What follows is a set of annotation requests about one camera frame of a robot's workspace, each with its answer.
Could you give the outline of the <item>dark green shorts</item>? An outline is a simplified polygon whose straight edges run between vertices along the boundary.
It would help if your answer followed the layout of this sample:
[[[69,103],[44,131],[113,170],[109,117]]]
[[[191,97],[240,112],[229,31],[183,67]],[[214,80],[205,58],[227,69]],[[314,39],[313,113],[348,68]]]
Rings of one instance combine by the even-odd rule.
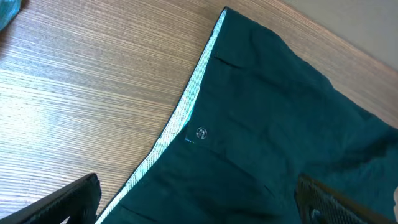
[[[301,174],[394,218],[397,130],[225,8],[162,134],[99,222],[299,223]]]

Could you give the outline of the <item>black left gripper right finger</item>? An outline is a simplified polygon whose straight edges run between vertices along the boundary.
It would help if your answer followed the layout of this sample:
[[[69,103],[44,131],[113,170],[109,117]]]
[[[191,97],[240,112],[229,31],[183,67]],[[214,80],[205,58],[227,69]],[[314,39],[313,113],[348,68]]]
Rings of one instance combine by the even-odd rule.
[[[295,201],[305,224],[395,224],[307,175],[298,179]]]

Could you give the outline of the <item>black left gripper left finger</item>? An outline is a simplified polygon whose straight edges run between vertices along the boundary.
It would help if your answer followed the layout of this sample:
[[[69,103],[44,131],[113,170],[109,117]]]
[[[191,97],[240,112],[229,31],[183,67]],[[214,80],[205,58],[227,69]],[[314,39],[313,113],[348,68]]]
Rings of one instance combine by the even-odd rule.
[[[89,224],[97,219],[100,181],[87,174],[35,203],[1,219],[1,224]]]

